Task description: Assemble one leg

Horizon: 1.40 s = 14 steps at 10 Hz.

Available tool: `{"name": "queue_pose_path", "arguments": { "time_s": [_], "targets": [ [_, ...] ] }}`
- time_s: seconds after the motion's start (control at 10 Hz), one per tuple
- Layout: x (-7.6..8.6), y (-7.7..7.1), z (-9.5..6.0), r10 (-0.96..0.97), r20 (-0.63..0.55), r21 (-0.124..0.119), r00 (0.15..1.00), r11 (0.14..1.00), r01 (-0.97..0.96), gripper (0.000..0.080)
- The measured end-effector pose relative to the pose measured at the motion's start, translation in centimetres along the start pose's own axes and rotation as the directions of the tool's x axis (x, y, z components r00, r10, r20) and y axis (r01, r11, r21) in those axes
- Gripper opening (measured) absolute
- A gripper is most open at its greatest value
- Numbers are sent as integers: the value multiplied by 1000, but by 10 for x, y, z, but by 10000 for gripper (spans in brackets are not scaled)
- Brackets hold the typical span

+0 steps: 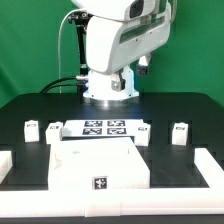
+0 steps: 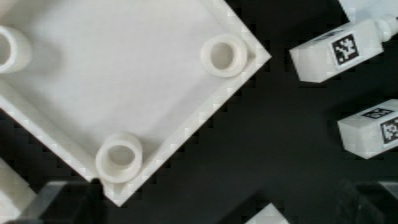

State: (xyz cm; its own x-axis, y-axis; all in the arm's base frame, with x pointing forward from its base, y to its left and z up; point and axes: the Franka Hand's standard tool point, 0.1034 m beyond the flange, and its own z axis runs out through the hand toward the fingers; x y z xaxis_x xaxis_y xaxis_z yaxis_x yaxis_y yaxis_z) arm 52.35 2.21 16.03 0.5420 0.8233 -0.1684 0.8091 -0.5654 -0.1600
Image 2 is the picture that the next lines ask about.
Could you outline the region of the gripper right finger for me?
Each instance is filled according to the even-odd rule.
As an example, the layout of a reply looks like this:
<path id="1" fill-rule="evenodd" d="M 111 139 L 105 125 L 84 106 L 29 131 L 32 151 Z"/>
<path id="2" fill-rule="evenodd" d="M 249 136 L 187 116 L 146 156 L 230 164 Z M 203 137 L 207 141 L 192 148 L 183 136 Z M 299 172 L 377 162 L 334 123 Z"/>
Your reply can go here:
<path id="1" fill-rule="evenodd" d="M 345 182 L 336 224 L 398 224 L 398 181 Z"/>

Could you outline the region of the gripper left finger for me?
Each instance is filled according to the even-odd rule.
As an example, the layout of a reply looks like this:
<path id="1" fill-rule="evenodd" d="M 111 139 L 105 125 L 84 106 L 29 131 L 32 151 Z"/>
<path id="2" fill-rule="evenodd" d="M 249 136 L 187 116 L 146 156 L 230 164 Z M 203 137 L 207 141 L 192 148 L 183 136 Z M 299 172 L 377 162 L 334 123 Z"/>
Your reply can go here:
<path id="1" fill-rule="evenodd" d="M 107 224 L 100 181 L 52 181 L 16 218 L 16 224 Z"/>

